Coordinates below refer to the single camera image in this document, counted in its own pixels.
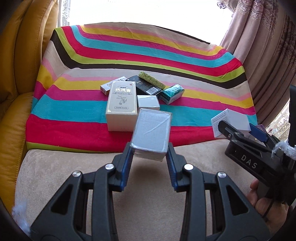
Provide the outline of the person right hand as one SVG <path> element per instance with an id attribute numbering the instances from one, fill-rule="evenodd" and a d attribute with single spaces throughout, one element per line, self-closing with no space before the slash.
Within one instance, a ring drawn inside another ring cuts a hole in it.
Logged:
<path id="1" fill-rule="evenodd" d="M 293 206 L 288 206 L 287 203 L 273 202 L 268 198 L 258 198 L 257 189 L 259 186 L 259 180 L 254 179 L 250 184 L 250 192 L 247 194 L 248 201 L 257 210 L 257 212 L 265 216 L 265 223 L 272 235 L 277 233 L 284 225 L 287 216 L 293 211 Z"/>

